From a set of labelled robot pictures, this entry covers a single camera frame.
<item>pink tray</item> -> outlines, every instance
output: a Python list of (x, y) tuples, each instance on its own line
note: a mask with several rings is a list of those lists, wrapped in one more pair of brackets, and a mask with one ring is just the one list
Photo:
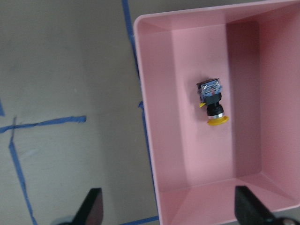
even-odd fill
[[(135, 39), (161, 225), (234, 221), (234, 187), (300, 205), (300, 1), (142, 15)], [(211, 127), (196, 84), (220, 78)]]

